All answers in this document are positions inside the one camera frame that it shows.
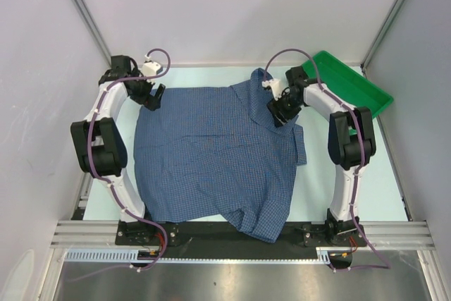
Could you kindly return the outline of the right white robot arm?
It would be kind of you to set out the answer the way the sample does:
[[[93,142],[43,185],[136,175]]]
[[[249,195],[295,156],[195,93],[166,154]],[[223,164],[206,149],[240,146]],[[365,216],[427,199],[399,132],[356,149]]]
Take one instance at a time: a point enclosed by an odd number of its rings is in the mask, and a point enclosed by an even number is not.
[[[303,67],[285,73],[288,86],[264,71],[261,86],[271,92],[267,104],[277,128],[294,119],[302,107],[313,108],[328,122],[328,155],[335,164],[335,187],[323,225],[317,230],[332,245],[351,244],[359,226],[357,198],[361,177],[376,153],[369,108],[355,107],[334,94],[320,78],[309,78]]]

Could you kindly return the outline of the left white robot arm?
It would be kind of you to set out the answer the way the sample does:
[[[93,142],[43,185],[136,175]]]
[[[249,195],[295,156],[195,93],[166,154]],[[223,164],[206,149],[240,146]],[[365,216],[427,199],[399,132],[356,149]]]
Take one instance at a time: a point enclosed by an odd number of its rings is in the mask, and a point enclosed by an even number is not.
[[[128,152],[116,120],[127,99],[149,111],[161,107],[165,85],[156,85],[155,79],[164,76],[170,64],[162,66],[144,56],[139,66],[126,55],[111,57],[111,67],[98,82],[98,95],[85,118],[70,126],[76,157],[81,170],[99,180],[118,206],[122,222],[135,222],[131,236],[146,245],[156,235],[152,223],[141,220],[145,205],[133,187],[127,173]]]

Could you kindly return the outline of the blue checkered long sleeve shirt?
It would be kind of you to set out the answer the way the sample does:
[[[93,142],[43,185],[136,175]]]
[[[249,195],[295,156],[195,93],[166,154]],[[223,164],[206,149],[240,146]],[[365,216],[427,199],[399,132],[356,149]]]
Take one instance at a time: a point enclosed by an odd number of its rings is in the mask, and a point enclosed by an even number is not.
[[[159,109],[140,109],[135,180],[155,221],[219,215],[253,238],[278,239],[307,153],[300,125],[275,125],[265,78],[258,68],[228,87],[170,88]]]

